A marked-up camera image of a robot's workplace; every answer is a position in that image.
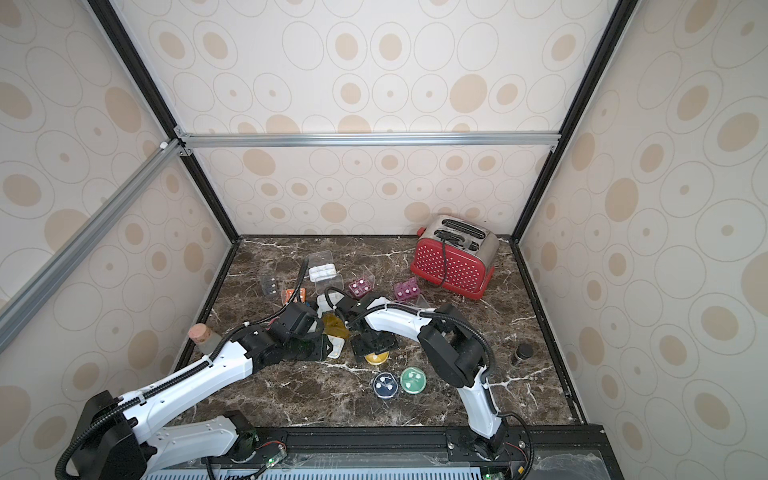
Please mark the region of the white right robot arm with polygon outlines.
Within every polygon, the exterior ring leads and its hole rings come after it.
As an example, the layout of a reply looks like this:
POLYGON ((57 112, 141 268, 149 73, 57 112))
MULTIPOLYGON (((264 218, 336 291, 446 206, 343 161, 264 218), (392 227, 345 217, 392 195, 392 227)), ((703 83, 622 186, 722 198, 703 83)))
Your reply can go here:
POLYGON ((394 349, 398 336, 419 343, 438 377, 457 389, 479 452, 490 458, 513 447, 533 460, 528 425, 516 412, 501 412, 493 398, 489 375, 496 358, 490 342, 454 305, 419 308, 372 293, 354 298, 335 287, 319 296, 318 305, 353 333, 358 358, 394 349))

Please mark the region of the green round pillbox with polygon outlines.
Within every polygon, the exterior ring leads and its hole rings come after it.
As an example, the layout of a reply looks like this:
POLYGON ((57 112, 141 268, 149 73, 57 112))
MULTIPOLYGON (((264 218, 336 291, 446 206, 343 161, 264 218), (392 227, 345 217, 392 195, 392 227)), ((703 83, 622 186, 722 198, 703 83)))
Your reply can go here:
POLYGON ((408 394, 420 394, 427 385, 426 374, 417 367, 407 367, 400 375, 400 385, 408 394))

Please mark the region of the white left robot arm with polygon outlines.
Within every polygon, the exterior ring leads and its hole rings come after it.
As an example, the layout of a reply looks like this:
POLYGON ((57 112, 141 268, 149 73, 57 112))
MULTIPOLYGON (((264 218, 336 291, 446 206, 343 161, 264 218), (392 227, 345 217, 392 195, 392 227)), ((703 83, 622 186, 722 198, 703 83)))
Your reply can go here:
POLYGON ((304 303, 290 301, 255 324, 228 332, 212 353, 146 387, 111 397, 102 391, 85 404, 58 479, 141 479, 152 471, 197 457, 248 455, 252 432, 239 413, 168 427, 185 410, 222 388, 282 361, 321 361, 333 346, 322 320, 304 303))

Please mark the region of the yellow round pillbox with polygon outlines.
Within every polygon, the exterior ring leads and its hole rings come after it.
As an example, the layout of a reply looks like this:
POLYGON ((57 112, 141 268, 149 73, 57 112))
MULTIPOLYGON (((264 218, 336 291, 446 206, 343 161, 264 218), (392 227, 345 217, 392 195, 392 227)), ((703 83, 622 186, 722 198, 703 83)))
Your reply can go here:
POLYGON ((369 363, 370 365, 382 365, 386 363, 389 359, 390 354, 388 352, 383 352, 381 354, 368 354, 364 356, 364 360, 369 363))

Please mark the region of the dark blue round pillbox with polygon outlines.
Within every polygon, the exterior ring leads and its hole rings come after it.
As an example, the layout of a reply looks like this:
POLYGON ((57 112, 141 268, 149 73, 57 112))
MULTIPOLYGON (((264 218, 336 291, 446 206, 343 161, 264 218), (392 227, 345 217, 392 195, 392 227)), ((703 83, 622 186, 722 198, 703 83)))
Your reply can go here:
POLYGON ((371 386, 375 396, 382 400, 393 399, 399 392, 398 381, 390 372, 377 374, 372 380, 371 386))

